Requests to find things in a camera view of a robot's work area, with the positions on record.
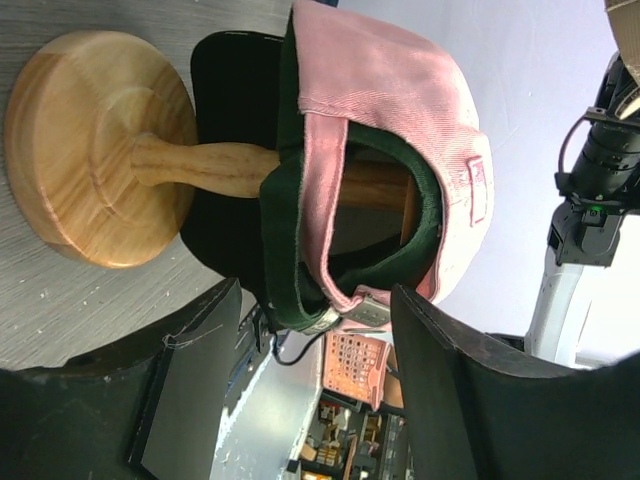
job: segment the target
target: white wall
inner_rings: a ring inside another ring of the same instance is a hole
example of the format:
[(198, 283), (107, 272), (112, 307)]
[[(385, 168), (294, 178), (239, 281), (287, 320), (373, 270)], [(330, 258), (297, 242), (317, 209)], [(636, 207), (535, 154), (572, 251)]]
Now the white wall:
[[(616, 47), (598, 0), (341, 0), (448, 50), (474, 95), (493, 150), (496, 210), (483, 248), (445, 310), (484, 331), (523, 334), (542, 274), (553, 174), (569, 127), (592, 105)], [(581, 148), (575, 137), (568, 155)], [(616, 264), (592, 305), (583, 349), (607, 359), (640, 348), (640, 261), (627, 221)]]

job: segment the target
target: adjustable strap buckle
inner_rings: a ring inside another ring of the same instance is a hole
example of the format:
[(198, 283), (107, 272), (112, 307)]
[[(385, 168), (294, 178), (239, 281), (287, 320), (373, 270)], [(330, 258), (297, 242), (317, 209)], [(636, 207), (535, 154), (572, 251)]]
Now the adjustable strap buckle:
[(345, 333), (383, 333), (381, 327), (391, 321), (391, 310), (387, 305), (378, 302), (370, 295), (366, 295), (362, 302), (345, 314), (340, 314), (335, 308), (329, 307), (316, 323), (303, 330), (302, 333), (314, 335), (326, 332), (344, 319), (353, 320), (363, 325), (362, 328), (347, 329), (344, 331)]

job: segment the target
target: plastic crate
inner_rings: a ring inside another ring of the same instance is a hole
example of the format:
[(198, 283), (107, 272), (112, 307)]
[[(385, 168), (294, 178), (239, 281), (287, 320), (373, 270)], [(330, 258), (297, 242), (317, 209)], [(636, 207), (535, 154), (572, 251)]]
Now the plastic crate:
[(380, 407), (391, 346), (362, 335), (326, 335), (323, 386), (327, 390)]

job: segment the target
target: black cable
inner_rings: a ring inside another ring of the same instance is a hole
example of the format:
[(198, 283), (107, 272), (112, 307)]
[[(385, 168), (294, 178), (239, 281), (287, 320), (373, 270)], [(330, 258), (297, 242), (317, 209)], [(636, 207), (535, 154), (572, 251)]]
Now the black cable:
[(387, 363), (387, 372), (396, 380), (400, 380), (400, 373), (396, 368), (393, 368), (389, 363)]
[(284, 360), (282, 360), (280, 358), (280, 338), (278, 337), (278, 334), (276, 333), (276, 334), (274, 334), (274, 339), (273, 339), (273, 349), (272, 349), (273, 358), (275, 359), (275, 361), (276, 361), (276, 363), (278, 365), (282, 365), (283, 367), (291, 367), (291, 366), (295, 365), (296, 363), (298, 363), (300, 360), (302, 360), (304, 358), (304, 356), (307, 354), (307, 352), (309, 351), (309, 349), (311, 348), (311, 346), (314, 343), (316, 343), (318, 340), (320, 340), (322, 337), (324, 337), (325, 333), (327, 333), (327, 332), (317, 333), (302, 348), (302, 350), (300, 351), (298, 356), (296, 358), (294, 358), (293, 360), (291, 360), (291, 361), (284, 361)]
[(569, 141), (573, 134), (576, 133), (578, 127), (585, 121), (584, 115), (578, 119), (576, 123), (573, 124), (567, 136), (564, 137), (564, 141), (562, 142), (562, 146), (560, 147), (560, 154), (558, 155), (558, 173), (564, 173), (564, 156), (567, 153), (567, 147), (569, 146)]

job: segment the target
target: shelf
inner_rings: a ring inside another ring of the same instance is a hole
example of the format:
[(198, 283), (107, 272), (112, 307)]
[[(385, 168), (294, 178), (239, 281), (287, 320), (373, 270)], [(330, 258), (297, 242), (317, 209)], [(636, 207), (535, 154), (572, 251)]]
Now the shelf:
[(353, 398), (326, 389), (322, 391), (322, 400), (348, 408), (352, 412), (361, 412), (364, 407), (364, 404), (359, 400), (354, 400)]
[(409, 429), (407, 425), (400, 427), (400, 435), (396, 442), (396, 478), (412, 478), (407, 477), (407, 471), (410, 470), (409, 456)]
[(400, 418), (401, 417), (397, 415), (388, 415), (383, 419), (382, 431), (384, 433), (382, 437), (382, 452), (378, 461), (378, 469), (373, 477), (374, 479), (391, 480), (394, 478), (398, 456), (398, 440), (402, 430)]
[[(344, 442), (341, 446), (341, 452), (343, 455), (343, 463), (340, 466), (329, 466), (322, 463), (317, 463), (315, 461), (306, 461), (300, 460), (301, 465), (304, 470), (308, 470), (314, 473), (328, 475), (335, 479), (347, 479), (349, 478), (349, 471), (351, 470), (351, 464), (353, 463), (353, 459), (355, 457), (358, 445), (359, 445), (359, 437), (360, 435), (364, 435), (364, 429), (367, 421), (367, 414), (365, 413), (352, 413), (349, 418), (349, 426), (347, 428), (347, 437), (344, 438)], [(318, 427), (323, 424), (318, 422), (317, 420), (314, 422)]]

